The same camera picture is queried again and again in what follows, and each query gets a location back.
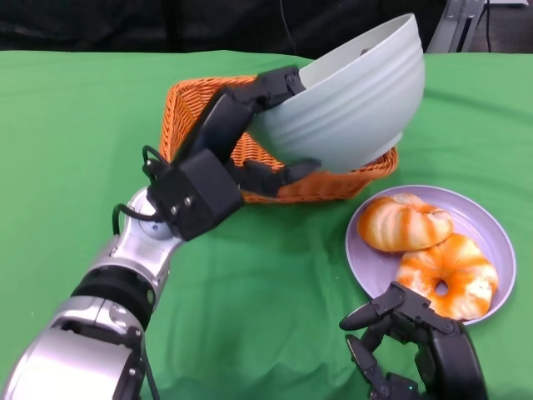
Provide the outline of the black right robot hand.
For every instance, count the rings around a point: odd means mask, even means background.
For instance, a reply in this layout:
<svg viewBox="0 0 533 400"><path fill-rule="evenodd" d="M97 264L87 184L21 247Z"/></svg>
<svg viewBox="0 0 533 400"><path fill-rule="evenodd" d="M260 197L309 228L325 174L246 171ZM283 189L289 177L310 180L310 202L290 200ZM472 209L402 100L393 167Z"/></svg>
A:
<svg viewBox="0 0 533 400"><path fill-rule="evenodd" d="M370 399L487 399L488 391L470 335L463 323L438 315L431 301L392 282L385 292L361 305L339 323L349 332L351 360L370 385ZM364 329L362 337L350 332ZM418 347L415 364L425 385L384 373L373 352L388 336Z"/></svg>

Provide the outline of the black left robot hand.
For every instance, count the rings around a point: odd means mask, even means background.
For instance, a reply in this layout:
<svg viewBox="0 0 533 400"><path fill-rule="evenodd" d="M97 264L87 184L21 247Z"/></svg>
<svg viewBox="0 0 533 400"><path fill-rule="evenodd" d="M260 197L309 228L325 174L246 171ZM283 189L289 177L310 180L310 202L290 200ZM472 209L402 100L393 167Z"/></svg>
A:
<svg viewBox="0 0 533 400"><path fill-rule="evenodd" d="M246 160L238 167L231 154L253 118L305 90L296 66L259 74L240 87L222 87L211 97L172 162L178 164L207 149L222 163L240 189L268 198L280 189L309 176L321 167L310 158L276 171L266 164Z"/></svg>

